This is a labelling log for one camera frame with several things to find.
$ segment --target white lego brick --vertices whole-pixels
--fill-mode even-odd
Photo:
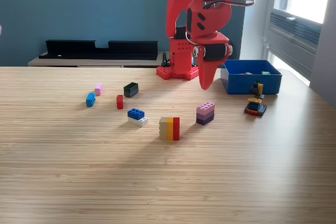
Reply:
[[[148,124],[148,118],[142,118],[140,120],[135,120],[133,118],[128,118],[128,121],[130,123],[133,123],[133,124],[135,124],[137,126],[140,126],[140,127],[144,127]]]

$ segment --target blue lego brick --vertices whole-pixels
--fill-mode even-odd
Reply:
[[[145,117],[145,112],[137,109],[131,109],[127,114],[129,118],[133,118],[135,120],[140,120]]]
[[[250,102],[248,108],[250,110],[258,110],[259,109],[259,106],[260,106],[260,103],[257,103],[257,102]]]
[[[89,93],[86,97],[86,106],[88,108],[92,107],[96,101],[96,95],[95,93]]]

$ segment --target black shelf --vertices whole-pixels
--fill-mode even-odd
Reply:
[[[39,59],[157,60],[157,41],[109,41],[97,48],[95,40],[47,40],[48,53]]]

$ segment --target red lego brick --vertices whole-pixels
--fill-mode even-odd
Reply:
[[[173,140],[180,140],[180,118],[173,119]]]
[[[157,67],[156,74],[164,80],[169,80],[173,77],[172,67]]]
[[[123,96],[119,95],[117,96],[117,109],[123,110],[123,108],[124,108]]]

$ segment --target blue plastic bin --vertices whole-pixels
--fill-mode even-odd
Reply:
[[[279,93],[282,74],[267,60],[227,60],[221,68],[221,79],[228,94],[248,94],[256,81],[264,85],[263,94]]]

